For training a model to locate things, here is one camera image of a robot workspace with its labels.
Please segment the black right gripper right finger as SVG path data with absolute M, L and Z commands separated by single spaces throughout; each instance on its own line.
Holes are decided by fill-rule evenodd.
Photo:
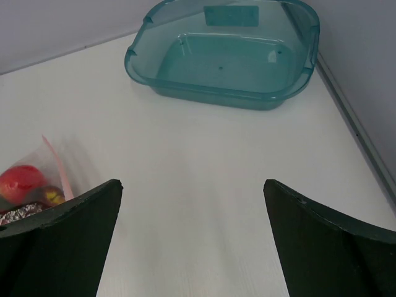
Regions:
M 263 188 L 290 296 L 395 296 L 395 232 L 311 200 L 276 179 Z

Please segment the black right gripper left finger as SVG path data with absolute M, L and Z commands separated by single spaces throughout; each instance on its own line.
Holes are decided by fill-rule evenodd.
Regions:
M 121 205 L 111 179 L 1 227 L 1 296 L 96 296 Z

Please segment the dark red fake peach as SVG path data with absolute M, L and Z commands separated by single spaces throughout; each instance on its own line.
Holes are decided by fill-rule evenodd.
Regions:
M 38 200 L 47 205 L 54 207 L 66 201 L 63 191 L 56 186 L 44 186 L 38 189 Z

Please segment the clear zip top bag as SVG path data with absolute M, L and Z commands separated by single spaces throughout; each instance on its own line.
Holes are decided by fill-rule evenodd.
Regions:
M 37 150 L 1 172 L 1 226 L 74 198 L 59 155 L 42 139 Z

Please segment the red fake apple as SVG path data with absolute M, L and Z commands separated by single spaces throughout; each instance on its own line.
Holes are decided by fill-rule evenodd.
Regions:
M 44 174 L 32 165 L 18 165 L 1 174 L 1 199 L 20 205 L 32 190 L 46 185 Z

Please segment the fake purple grape bunch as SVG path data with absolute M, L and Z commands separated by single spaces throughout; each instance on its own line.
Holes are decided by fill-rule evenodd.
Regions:
M 1 212 L 1 225 L 16 222 L 21 219 L 27 218 L 31 215 L 37 214 L 46 210 L 48 207 L 41 202 L 33 202 L 25 205 L 20 205 L 11 210 Z

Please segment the teal transparent plastic bin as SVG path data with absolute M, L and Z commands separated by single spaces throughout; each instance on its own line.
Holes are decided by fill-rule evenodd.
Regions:
M 320 30 L 302 1 L 162 1 L 144 17 L 124 67 L 164 97 L 272 110 L 308 85 Z

